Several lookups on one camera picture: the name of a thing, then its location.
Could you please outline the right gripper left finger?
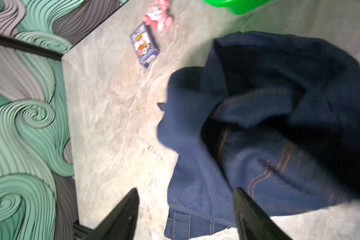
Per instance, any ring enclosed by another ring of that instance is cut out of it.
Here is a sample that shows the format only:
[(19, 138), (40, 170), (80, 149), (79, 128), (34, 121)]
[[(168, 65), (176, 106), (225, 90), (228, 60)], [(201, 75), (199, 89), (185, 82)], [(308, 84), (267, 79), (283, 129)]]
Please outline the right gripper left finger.
[(84, 239), (132, 240), (137, 226), (139, 203), (138, 190), (133, 188)]

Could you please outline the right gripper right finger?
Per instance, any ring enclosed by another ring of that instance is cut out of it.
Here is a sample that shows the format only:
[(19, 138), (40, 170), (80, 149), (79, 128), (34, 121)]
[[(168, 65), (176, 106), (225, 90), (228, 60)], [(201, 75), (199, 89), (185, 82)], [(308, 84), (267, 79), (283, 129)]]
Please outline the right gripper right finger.
[(233, 209), (241, 240), (290, 240), (241, 188), (233, 191)]

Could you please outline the dark blue denim jeans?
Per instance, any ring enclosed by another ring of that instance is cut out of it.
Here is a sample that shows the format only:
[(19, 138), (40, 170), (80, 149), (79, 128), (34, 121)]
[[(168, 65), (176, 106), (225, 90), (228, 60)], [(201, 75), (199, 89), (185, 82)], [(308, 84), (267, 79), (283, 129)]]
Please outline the dark blue denim jeans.
[(178, 153), (165, 236), (234, 228), (242, 189), (270, 217), (360, 199), (360, 64), (325, 40), (261, 32), (213, 41), (174, 72), (158, 139)]

